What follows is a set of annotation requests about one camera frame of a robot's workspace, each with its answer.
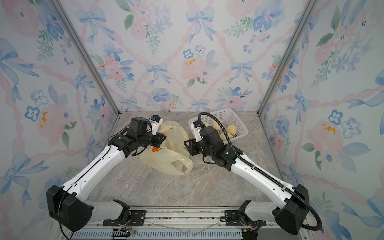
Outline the beige pear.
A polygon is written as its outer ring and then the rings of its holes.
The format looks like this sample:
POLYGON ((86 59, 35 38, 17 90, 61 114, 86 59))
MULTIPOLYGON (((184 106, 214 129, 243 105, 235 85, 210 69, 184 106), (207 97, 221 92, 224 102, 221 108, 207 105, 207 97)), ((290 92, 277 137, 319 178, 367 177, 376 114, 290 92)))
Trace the beige pear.
POLYGON ((235 125, 229 125, 226 128, 227 134, 233 138, 237 136, 237 127, 235 125))
POLYGON ((212 127, 217 130, 217 131, 220 131, 221 130, 221 127, 220 127, 220 124, 218 122, 216 122, 215 120, 213 120, 212 122, 212 127))
MULTIPOLYGON (((227 133, 229 139, 231 139, 233 136, 229 133, 227 133)), ((226 138, 226 135, 224 133, 221 133, 220 134, 220 138, 223 140, 223 141, 227 141, 227 138, 226 138)))

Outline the yellow plastic bag orange print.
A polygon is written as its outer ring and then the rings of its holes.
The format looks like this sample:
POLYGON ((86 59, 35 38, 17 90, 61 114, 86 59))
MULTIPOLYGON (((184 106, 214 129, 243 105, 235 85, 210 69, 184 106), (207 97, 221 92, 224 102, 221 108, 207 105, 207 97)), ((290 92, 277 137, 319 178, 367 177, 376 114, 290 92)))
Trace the yellow plastic bag orange print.
POLYGON ((147 147, 140 154, 140 161, 164 174, 188 175, 193 168, 193 161, 184 146, 184 141, 189 139, 185 129, 177 122, 165 121, 161 124, 159 132, 167 137, 166 140, 159 148, 147 147))

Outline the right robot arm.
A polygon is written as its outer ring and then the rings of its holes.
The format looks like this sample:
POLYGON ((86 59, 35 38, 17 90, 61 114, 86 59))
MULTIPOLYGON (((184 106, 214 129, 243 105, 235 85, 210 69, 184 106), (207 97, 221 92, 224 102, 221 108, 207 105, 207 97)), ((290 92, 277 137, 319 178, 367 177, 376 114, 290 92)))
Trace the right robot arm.
POLYGON ((225 144, 218 131, 213 127, 200 127, 191 124, 193 139, 184 142, 192 155, 201 154, 210 157, 212 163, 250 182, 269 197, 269 203, 256 203, 246 200, 232 219, 254 231, 262 222, 274 222, 289 234, 297 235, 303 227, 309 212, 305 204, 292 194, 298 194, 308 200, 308 191, 303 186, 294 187, 255 164, 240 149, 225 144))

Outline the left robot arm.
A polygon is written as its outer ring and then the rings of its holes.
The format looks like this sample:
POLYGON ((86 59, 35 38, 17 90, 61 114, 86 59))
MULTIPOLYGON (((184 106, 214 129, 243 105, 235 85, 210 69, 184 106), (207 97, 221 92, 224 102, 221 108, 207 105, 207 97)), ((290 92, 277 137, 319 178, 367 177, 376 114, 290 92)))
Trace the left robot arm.
POLYGON ((88 223, 111 220, 120 226, 131 220, 130 206, 120 200, 89 202, 88 197, 98 183, 121 161, 140 155, 148 146, 159 148, 167 138, 158 131, 163 119, 134 117, 128 127, 115 134, 102 152, 80 173, 60 187, 47 190, 51 218, 72 232, 88 223))

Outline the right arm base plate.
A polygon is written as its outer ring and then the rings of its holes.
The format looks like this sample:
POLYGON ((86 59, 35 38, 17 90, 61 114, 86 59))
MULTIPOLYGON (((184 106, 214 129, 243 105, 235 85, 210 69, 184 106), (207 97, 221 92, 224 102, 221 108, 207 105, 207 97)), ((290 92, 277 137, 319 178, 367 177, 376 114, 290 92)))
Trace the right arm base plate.
POLYGON ((238 210, 225 210, 224 216, 220 217, 227 227, 265 227, 266 221, 253 221, 238 210))

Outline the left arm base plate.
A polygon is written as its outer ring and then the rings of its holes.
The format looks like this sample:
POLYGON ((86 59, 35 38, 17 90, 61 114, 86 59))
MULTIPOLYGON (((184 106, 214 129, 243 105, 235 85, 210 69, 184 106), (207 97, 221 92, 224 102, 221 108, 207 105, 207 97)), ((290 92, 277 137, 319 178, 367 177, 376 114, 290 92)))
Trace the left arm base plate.
POLYGON ((145 210, 126 210, 116 220, 104 220, 104 227, 142 227, 146 218, 145 210))

